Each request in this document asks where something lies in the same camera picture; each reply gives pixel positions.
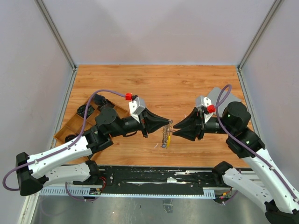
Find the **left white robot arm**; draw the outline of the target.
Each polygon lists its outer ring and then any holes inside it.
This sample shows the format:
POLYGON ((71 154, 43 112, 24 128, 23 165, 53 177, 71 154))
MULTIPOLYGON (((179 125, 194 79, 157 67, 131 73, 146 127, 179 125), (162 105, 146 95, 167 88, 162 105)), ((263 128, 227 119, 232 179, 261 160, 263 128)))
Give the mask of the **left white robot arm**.
POLYGON ((113 137, 128 137, 131 133, 141 131, 146 138, 169 123, 168 119, 148 109, 144 109, 138 119, 132 116, 121 119, 113 108, 103 109, 95 121, 94 126, 63 145, 39 154, 18 154, 16 174, 20 195, 29 196, 43 187, 61 182, 87 182, 94 185, 100 180, 96 162, 87 161, 79 165, 66 163, 112 146, 113 137))

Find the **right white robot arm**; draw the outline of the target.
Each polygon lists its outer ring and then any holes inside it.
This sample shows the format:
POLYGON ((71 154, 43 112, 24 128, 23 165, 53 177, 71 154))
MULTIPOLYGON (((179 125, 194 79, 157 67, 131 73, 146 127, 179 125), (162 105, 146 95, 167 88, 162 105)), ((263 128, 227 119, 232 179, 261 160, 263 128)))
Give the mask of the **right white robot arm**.
POLYGON ((195 141, 206 133, 226 133, 228 148, 250 166, 263 185, 257 185, 225 161, 212 169, 213 184, 227 185, 242 193, 263 211, 271 224, 297 224, 299 192, 279 170, 260 137, 248 128, 251 115, 246 106, 230 102, 220 118, 209 115, 214 111, 213 105, 195 107, 174 125, 173 135, 195 141))

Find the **keyring with coloured keys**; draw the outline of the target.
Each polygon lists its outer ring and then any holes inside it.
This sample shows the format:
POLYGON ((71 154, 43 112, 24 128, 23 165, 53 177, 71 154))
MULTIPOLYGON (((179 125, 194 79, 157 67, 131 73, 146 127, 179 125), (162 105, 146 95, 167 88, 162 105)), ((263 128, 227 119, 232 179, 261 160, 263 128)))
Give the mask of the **keyring with coloured keys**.
POLYGON ((163 127, 163 137, 161 148, 168 148, 171 142, 171 133, 172 133, 172 123, 173 121, 170 119, 168 124, 163 127))

